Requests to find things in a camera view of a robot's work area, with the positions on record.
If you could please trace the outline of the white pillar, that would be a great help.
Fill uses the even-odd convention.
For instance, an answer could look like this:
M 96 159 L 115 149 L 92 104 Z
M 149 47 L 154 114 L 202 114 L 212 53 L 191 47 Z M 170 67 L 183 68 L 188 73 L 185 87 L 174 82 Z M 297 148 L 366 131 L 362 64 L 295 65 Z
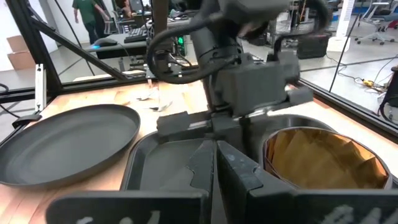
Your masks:
M 349 22 L 354 8 L 355 0 L 342 0 L 338 26 L 334 37 L 328 41 L 328 52 L 346 52 L 349 49 L 351 38 L 348 37 Z

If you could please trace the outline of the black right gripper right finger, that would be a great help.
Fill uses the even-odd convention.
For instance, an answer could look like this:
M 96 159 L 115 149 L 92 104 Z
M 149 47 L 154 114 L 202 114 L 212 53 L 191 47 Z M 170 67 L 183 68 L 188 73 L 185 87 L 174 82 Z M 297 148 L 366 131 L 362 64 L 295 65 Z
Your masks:
M 217 160 L 232 224 L 398 224 L 398 190 L 295 189 L 225 141 Z

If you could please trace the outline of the black table clamp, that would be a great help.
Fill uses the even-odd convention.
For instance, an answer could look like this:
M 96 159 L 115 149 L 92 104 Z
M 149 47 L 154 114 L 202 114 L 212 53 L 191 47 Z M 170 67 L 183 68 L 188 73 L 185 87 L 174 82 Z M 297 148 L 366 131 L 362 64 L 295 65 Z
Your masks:
M 39 121 L 42 118 L 40 114 L 31 114 L 27 116 L 21 116 L 17 118 L 13 123 L 12 126 L 14 129 L 18 128 L 19 126 L 23 126 L 29 124 L 34 121 Z

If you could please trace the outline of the cardboard box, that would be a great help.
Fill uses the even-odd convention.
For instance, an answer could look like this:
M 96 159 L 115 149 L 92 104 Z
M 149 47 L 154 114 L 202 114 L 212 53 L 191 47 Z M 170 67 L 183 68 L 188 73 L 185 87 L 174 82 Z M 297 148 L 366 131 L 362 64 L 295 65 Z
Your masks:
M 35 61 L 29 51 L 14 52 L 7 56 L 14 70 L 35 68 Z
M 25 52 L 28 51 L 29 48 L 21 35 L 12 36 L 7 38 L 8 44 L 10 45 L 11 50 L 16 52 Z

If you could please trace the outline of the black round plate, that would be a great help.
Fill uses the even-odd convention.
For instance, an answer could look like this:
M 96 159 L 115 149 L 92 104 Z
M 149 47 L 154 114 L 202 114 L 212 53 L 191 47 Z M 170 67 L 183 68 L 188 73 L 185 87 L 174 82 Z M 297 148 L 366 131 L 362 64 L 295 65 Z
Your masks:
M 0 147 L 0 184 L 49 189 L 86 179 L 120 160 L 140 125 L 138 112 L 114 104 L 51 116 Z

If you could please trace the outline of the computer tower with green light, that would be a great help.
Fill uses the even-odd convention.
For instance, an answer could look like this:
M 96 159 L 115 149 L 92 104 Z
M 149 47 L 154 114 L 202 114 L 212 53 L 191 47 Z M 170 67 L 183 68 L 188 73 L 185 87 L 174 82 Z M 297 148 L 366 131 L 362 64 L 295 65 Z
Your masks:
M 187 43 L 184 36 L 177 36 L 172 38 L 174 43 L 174 51 L 176 54 L 186 56 L 187 55 Z

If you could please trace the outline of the black bag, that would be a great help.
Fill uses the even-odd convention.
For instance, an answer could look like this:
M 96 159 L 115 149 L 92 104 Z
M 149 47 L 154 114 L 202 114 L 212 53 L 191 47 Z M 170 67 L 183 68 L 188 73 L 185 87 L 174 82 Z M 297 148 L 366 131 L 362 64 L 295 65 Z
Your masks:
M 398 125 L 398 65 L 391 68 L 392 77 L 387 83 L 387 91 L 382 99 L 378 115 L 381 115 L 386 121 Z

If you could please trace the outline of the black keyboard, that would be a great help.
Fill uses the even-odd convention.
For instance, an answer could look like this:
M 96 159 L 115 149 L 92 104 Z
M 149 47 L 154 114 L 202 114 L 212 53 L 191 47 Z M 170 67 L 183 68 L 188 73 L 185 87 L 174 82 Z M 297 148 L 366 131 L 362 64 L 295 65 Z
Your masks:
M 140 42 L 145 41 L 147 38 L 147 30 L 143 28 L 132 29 L 127 37 L 124 39 L 124 43 Z

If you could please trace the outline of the person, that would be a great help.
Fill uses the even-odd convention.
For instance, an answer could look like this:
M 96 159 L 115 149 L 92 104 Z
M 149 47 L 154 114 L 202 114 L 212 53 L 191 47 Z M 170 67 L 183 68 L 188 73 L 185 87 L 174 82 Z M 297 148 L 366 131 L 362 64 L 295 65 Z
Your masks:
M 120 8 L 125 19 L 131 19 L 134 17 L 134 13 L 131 11 L 129 0 L 114 0 L 118 8 Z
M 80 11 L 83 25 L 89 35 L 90 44 L 94 44 L 99 39 L 99 35 L 96 31 L 95 13 L 98 12 L 106 21 L 109 20 L 108 15 L 95 0 L 73 0 L 72 8 L 76 23 L 79 22 L 78 11 Z

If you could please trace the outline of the black equipment case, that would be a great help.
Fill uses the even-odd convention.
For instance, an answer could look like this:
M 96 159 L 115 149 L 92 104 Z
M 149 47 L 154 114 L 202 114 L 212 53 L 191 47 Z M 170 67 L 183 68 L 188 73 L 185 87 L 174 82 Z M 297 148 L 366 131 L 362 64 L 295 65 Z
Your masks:
M 321 58 L 326 55 L 330 33 L 309 35 L 298 40 L 297 57 L 299 59 Z

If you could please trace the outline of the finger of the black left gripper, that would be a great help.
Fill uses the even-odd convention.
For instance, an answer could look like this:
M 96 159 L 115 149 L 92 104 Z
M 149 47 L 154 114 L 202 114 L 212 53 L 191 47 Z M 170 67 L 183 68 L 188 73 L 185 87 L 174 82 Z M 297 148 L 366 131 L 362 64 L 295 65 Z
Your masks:
M 251 126 L 252 122 L 248 117 L 239 120 L 242 129 L 242 143 L 245 149 L 251 149 Z
M 212 118 L 213 133 L 218 139 L 236 141 L 240 139 L 240 124 L 228 116 Z

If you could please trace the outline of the black rectangular tray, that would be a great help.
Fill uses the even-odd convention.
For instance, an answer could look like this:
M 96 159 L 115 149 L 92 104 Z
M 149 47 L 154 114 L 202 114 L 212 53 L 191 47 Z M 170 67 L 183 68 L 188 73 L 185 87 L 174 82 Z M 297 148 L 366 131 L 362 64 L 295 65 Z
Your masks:
M 305 116 L 282 114 L 262 118 L 251 126 L 251 149 L 248 149 L 245 155 L 265 170 L 265 141 L 281 129 L 296 127 L 320 128 L 334 132 L 325 123 Z M 162 137 L 157 133 L 146 136 L 133 149 L 122 189 L 159 190 L 171 176 L 187 164 L 204 140 L 207 139 L 201 129 L 192 129 L 171 137 Z M 398 180 L 392 178 L 391 189 L 398 189 Z

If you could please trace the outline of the white office chair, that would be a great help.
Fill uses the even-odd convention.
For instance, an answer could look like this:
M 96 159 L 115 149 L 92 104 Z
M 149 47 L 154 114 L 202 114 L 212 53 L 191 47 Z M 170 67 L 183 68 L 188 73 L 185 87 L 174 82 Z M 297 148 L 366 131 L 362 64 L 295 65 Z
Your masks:
M 395 12 L 397 7 L 398 0 L 370 0 L 368 10 L 359 21 L 371 24 L 375 27 L 375 31 L 364 37 L 355 38 L 356 43 L 360 44 L 365 39 L 379 40 L 380 45 L 384 45 L 385 42 L 395 42 L 396 38 L 386 34 L 386 32 L 390 23 L 398 22 L 398 12 Z

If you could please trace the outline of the white frame bracket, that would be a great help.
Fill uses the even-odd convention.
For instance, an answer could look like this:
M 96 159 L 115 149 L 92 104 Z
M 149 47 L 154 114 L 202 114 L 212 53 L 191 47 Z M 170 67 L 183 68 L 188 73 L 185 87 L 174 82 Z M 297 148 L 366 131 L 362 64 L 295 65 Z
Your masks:
M 35 111 L 41 112 L 47 106 L 47 78 L 43 64 L 35 66 Z

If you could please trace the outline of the black computer mouse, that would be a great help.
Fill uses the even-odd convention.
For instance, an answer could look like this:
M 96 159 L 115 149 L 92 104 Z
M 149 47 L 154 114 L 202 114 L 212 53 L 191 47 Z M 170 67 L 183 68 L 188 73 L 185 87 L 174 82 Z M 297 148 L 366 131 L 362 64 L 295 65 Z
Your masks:
M 104 37 L 96 40 L 93 44 L 93 48 L 109 47 L 115 45 L 118 45 L 118 42 L 116 40 Z

